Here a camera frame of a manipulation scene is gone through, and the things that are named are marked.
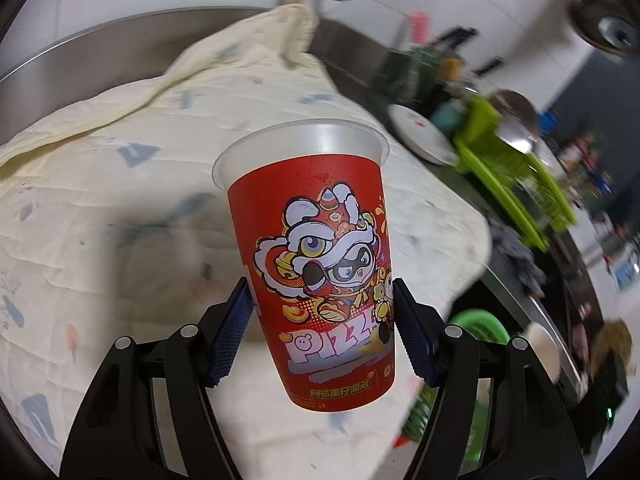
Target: frosted plastic cup rim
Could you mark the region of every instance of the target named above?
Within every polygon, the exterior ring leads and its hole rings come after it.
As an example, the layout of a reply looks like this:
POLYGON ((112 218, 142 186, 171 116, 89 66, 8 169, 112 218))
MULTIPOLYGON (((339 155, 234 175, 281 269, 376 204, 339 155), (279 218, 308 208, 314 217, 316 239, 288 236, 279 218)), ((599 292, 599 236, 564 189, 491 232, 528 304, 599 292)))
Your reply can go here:
POLYGON ((386 140, 386 137, 381 132, 379 132, 375 128, 372 128, 371 126, 358 123, 356 121, 348 121, 342 119, 304 119, 301 121, 289 121, 286 123, 268 126, 267 128, 257 130, 256 132, 249 134, 242 139, 236 140, 236 142, 234 142, 222 153, 220 153, 220 155, 218 155, 218 158, 213 163, 211 177, 217 187, 219 187, 221 190, 228 190, 228 188, 231 187, 231 185, 235 183, 236 180, 238 180, 242 176, 245 176, 247 173, 251 173, 258 168, 262 168, 263 166, 268 166, 269 164, 274 164, 275 162, 281 162, 290 158, 299 158, 300 156, 325 154, 363 156, 365 158, 368 158, 369 160, 372 160, 377 165, 382 166, 389 155, 389 143, 388 140, 386 140), (234 168, 233 170, 229 171, 229 168, 225 167, 226 163, 228 162, 231 164, 233 164, 234 162, 238 163, 238 149, 243 148, 245 144, 249 144, 252 141, 255 142, 255 140, 259 137, 264 137, 277 130, 285 130, 287 128, 305 128, 308 126, 346 126, 347 128, 350 128, 352 132, 354 130, 359 130, 361 133, 368 134, 371 139, 377 140, 378 145, 374 144, 372 146, 369 146, 368 150, 365 150, 363 146, 360 146, 359 149, 357 149, 354 148, 354 142, 350 142, 349 139, 347 139, 347 137, 349 136, 347 132, 339 137, 335 132, 330 132, 327 137, 334 136, 333 143, 325 143, 324 146, 314 146, 312 142, 309 142, 308 148, 306 149, 303 146, 295 146, 293 148, 288 146, 288 149, 282 150, 280 152, 282 154, 281 156, 258 154, 254 157, 254 159, 257 159, 256 163, 250 164, 243 161, 242 165, 244 166, 244 168, 234 168), (223 173, 227 172, 233 173, 233 176, 229 178, 228 176, 225 177, 222 175, 223 173))

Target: countertop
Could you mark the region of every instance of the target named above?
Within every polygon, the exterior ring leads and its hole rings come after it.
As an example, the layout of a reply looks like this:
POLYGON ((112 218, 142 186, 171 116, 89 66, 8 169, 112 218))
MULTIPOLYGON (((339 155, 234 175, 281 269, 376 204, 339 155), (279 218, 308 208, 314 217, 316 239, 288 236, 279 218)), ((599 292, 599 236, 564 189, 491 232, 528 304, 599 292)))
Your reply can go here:
MULTIPOLYGON (((345 72, 327 64, 327 71, 342 95, 362 106, 372 114, 386 128, 397 137, 395 128, 386 112, 391 100, 366 87, 345 72)), ((422 161, 441 182, 463 198, 469 205, 478 209, 485 216, 500 218, 501 213, 492 204, 486 190, 474 182, 473 177, 462 175, 450 166, 438 166, 422 161)), ((562 374, 559 384, 566 401, 570 404, 577 402, 580 391, 580 377, 571 358, 561 333, 543 308, 541 303, 528 296, 522 284, 514 273, 510 260, 504 254, 494 251, 486 272, 480 280, 489 288, 502 306, 511 314, 514 320, 526 327, 531 322, 540 323, 551 334, 560 351, 562 374)))

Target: white plate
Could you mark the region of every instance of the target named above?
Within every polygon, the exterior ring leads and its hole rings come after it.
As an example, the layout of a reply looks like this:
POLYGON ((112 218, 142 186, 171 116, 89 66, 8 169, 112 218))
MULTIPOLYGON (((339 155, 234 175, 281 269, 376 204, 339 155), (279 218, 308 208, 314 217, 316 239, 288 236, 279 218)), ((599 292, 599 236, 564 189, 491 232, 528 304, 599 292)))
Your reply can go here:
POLYGON ((388 111, 400 140, 415 155, 442 166, 458 164, 458 156, 447 137, 422 115, 401 105, 390 105, 388 111))

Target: red paper cup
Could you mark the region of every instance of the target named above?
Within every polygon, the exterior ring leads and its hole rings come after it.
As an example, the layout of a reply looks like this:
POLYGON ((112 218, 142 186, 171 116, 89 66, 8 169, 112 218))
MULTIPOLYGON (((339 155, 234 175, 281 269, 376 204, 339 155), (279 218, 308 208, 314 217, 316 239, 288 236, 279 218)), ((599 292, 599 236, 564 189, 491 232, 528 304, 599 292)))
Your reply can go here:
POLYGON ((388 152, 363 124, 295 121, 239 140, 213 167, 280 379, 308 410, 357 408, 394 382, 388 152))

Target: green plastic bowl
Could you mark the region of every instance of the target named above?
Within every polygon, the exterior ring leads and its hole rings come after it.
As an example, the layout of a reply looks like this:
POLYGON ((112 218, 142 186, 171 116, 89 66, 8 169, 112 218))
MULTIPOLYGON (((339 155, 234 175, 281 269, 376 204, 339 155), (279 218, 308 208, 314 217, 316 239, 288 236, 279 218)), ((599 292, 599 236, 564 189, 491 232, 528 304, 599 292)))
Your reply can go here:
POLYGON ((506 345, 510 339, 509 333, 500 320, 490 312, 480 308, 463 310, 449 320, 449 323, 464 328, 478 341, 506 345))

